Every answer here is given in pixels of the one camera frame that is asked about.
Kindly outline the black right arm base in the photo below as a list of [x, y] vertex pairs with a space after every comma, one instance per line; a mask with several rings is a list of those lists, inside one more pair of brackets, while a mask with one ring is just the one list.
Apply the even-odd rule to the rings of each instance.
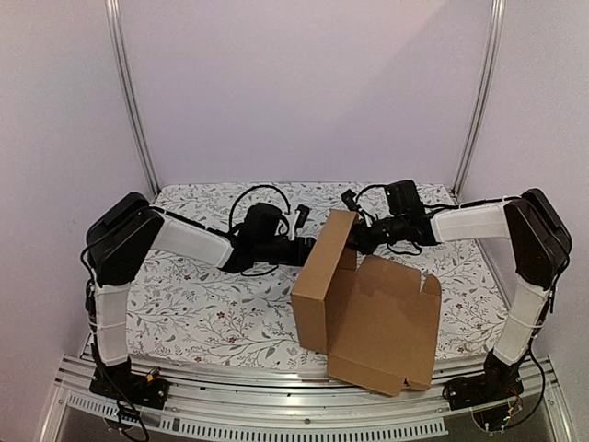
[[451, 410], [458, 410], [519, 395], [524, 392], [519, 374], [519, 368], [524, 360], [522, 356], [515, 363], [508, 365], [493, 352], [489, 352], [481, 374], [456, 377], [447, 381], [442, 396], [448, 401]]

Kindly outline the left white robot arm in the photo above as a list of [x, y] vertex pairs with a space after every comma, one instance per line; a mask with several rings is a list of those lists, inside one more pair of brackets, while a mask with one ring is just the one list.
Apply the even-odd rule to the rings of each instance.
[[257, 263], [301, 267], [316, 243], [297, 234], [309, 212], [305, 205], [281, 210], [256, 203], [242, 222], [222, 231], [151, 205], [139, 192], [125, 195], [88, 230], [80, 256], [89, 272], [96, 358], [106, 366], [102, 386], [118, 400], [137, 390], [134, 375], [121, 365], [129, 361], [128, 293], [149, 252], [169, 252], [225, 273], [243, 273]]

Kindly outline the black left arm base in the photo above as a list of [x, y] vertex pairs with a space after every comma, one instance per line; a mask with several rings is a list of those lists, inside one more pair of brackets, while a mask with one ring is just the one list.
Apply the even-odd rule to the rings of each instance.
[[89, 390], [106, 398], [163, 410], [170, 384], [160, 372], [156, 366], [146, 374], [134, 374], [130, 359], [115, 366], [98, 361]]

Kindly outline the brown cardboard box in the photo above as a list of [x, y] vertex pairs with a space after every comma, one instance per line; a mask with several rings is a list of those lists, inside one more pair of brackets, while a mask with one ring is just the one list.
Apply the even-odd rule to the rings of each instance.
[[327, 357], [330, 377], [397, 396], [431, 387], [438, 278], [348, 247], [353, 212], [332, 209], [291, 292], [298, 342]]

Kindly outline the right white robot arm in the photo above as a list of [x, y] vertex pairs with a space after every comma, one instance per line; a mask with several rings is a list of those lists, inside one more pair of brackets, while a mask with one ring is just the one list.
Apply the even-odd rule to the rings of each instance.
[[502, 331], [489, 351], [489, 367], [476, 382], [483, 401], [496, 401], [510, 389], [515, 369], [530, 356], [533, 341], [554, 310], [558, 283], [571, 262], [572, 235], [547, 195], [539, 188], [518, 195], [460, 204], [426, 204], [413, 180], [381, 185], [388, 214], [362, 208], [362, 194], [348, 190], [341, 199], [359, 216], [351, 246], [369, 255], [409, 243], [425, 248], [463, 240], [501, 241], [511, 250], [514, 292]]

